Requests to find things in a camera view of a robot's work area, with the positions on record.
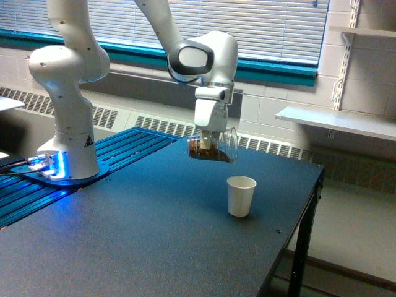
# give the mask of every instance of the teal window frame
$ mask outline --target teal window frame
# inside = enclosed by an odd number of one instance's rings
[[[63,45],[63,38],[28,32],[0,29],[0,46],[34,50],[46,45]],[[112,61],[133,62],[145,66],[166,68],[166,54],[162,49],[99,42]],[[296,66],[274,62],[238,59],[236,78],[315,86],[317,66]]]

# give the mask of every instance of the jar with brown contents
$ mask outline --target jar with brown contents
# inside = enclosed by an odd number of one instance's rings
[[[232,130],[225,133],[202,131],[202,135],[190,137],[187,141],[189,156],[201,160],[235,162],[237,136],[235,128]]]

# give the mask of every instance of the window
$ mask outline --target window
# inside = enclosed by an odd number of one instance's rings
[[[185,38],[211,30],[238,39],[239,57],[317,66],[329,0],[169,0]],[[98,41],[161,48],[133,0],[89,0]],[[0,0],[0,29],[57,35],[45,0]]]

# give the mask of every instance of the paper cup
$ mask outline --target paper cup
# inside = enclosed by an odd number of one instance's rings
[[[236,217],[249,214],[254,189],[257,183],[247,176],[231,176],[228,184],[228,213]]]

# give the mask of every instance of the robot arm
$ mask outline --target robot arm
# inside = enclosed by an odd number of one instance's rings
[[[87,0],[47,0],[47,7],[49,22],[65,45],[37,49],[29,61],[33,78],[49,93],[55,112],[55,136],[38,153],[57,157],[52,169],[41,173],[57,181],[85,179],[99,169],[92,104],[81,95],[79,84],[106,76],[110,60],[93,36]]]
[[[226,131],[232,104],[238,44],[231,35],[212,31],[183,39],[168,0],[134,0],[153,27],[168,57],[168,70],[178,82],[201,79],[196,89],[194,122],[203,134]]]

